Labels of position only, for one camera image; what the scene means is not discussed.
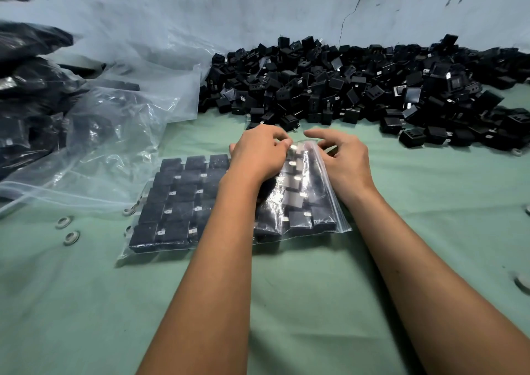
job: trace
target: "person's left hand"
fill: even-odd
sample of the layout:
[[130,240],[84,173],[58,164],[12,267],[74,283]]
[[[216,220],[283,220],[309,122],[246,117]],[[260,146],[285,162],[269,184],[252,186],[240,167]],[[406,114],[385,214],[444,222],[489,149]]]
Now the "person's left hand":
[[274,125],[261,124],[246,130],[239,142],[230,144],[229,171],[241,171],[261,184],[282,169],[292,144],[287,132]]

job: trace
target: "green cloth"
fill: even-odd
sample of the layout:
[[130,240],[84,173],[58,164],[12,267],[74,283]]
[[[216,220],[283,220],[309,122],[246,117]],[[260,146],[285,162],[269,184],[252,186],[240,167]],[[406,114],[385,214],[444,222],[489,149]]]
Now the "green cloth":
[[[526,107],[530,88],[502,92]],[[171,124],[162,156],[225,153],[245,118],[209,111]],[[301,129],[311,125],[303,122]],[[370,152],[381,194],[434,251],[530,335],[530,156],[480,145],[408,150],[376,124],[333,122]],[[292,133],[303,139],[301,129]],[[186,256],[116,268],[130,218],[24,206],[0,220],[0,365],[7,374],[134,373],[186,266]],[[373,261],[355,230],[255,248],[249,374],[421,371]],[[62,244],[68,231],[80,240]]]

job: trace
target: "wall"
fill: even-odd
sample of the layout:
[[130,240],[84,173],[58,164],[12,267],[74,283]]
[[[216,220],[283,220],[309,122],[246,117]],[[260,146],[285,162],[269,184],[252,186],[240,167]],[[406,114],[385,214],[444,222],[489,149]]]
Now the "wall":
[[[37,0],[4,3],[2,17],[57,25],[85,36],[75,51],[98,59],[129,52],[124,42],[166,48],[175,33],[226,49],[307,35],[337,44],[358,0]],[[447,32],[477,49],[530,50],[530,0],[361,0],[341,44],[429,45]]]

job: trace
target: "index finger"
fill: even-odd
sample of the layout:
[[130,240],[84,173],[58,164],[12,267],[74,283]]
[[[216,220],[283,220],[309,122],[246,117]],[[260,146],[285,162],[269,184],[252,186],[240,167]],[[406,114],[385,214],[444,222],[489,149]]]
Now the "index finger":
[[329,144],[328,147],[342,144],[342,132],[332,129],[324,128],[313,128],[311,130],[304,130],[304,135],[309,138],[320,138],[326,140],[326,144]]
[[277,127],[276,125],[261,124],[260,127],[265,127],[271,133],[272,137],[279,141],[290,139],[290,136],[287,134],[287,132],[285,132],[283,128]]

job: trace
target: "person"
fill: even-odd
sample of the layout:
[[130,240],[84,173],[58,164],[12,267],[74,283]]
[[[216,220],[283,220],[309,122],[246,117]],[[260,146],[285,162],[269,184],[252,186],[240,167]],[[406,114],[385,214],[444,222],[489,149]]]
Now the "person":
[[[321,139],[333,189],[352,213],[426,372],[529,374],[530,340],[386,203],[367,147],[336,130],[304,134]],[[256,198],[291,144],[281,128],[260,125],[230,145],[215,207],[138,374],[247,372]]]

